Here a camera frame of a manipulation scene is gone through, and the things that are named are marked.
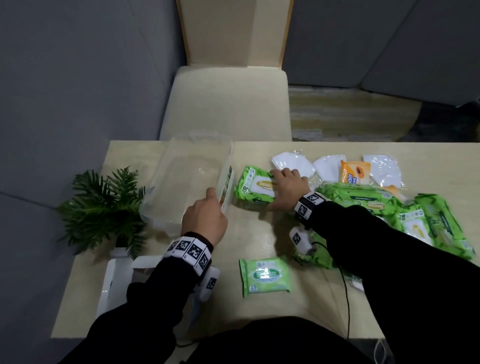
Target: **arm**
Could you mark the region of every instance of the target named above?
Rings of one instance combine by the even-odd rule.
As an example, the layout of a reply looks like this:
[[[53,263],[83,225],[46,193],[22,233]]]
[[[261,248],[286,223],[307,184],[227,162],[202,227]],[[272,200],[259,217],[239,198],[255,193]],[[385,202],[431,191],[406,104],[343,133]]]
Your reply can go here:
[[[182,236],[196,238],[212,252],[227,229],[215,189],[190,206],[182,220]],[[61,363],[164,363],[175,349],[173,327],[203,271],[169,256],[146,283],[132,283],[127,303],[101,315],[87,337]]]
[[[310,192],[297,173],[288,172],[279,176],[273,171],[277,180],[296,181],[277,182],[290,192],[279,192],[279,201],[273,202],[277,205],[270,209],[293,209]],[[338,265],[362,277],[396,359],[438,356],[461,361],[468,353],[461,348],[474,344],[476,336],[470,332],[480,323],[474,312],[480,268],[390,228],[360,206],[323,201],[309,207],[308,219],[296,213],[297,218],[327,240]]]

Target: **potted plant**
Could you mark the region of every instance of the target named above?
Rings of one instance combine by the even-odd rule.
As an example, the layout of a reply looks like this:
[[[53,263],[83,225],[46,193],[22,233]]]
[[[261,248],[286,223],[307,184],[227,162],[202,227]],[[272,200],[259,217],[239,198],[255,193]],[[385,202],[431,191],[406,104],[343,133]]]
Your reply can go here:
[[[75,254],[95,249],[104,239],[126,248],[132,259],[143,249],[145,222],[138,209],[145,187],[137,187],[138,171],[129,167],[112,175],[104,179],[92,170],[77,174],[72,187],[79,193],[56,208],[65,222],[66,234],[60,240],[75,245]]]

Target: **table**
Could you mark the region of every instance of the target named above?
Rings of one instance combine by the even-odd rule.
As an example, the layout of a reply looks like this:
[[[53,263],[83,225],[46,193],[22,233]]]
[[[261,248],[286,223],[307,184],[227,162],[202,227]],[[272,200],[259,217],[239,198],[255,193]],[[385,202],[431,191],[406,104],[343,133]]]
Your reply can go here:
[[[139,184],[149,183],[167,142],[112,141],[102,174],[131,166],[139,171]],[[232,166],[239,178],[243,168],[254,165],[271,169],[270,158],[284,151],[301,149],[310,160],[329,154],[345,154],[360,160],[363,154],[388,154],[396,158],[404,182],[412,193],[438,193],[449,203],[471,245],[480,252],[479,144],[447,143],[326,143],[326,142],[235,142]],[[290,264],[292,292],[273,292],[242,297],[238,259],[262,259],[288,253],[293,248],[288,231],[295,221],[279,213],[258,213],[230,206],[225,237],[213,252],[213,265],[221,276],[203,307],[192,338],[237,328],[259,318],[296,315],[346,336],[347,302],[338,270]],[[148,231],[144,254],[162,254],[169,239]],[[52,337],[85,337],[95,320],[108,246],[75,258],[60,305]],[[473,261],[479,265],[479,259]],[[362,292],[348,287],[350,337],[382,338],[368,301]]]

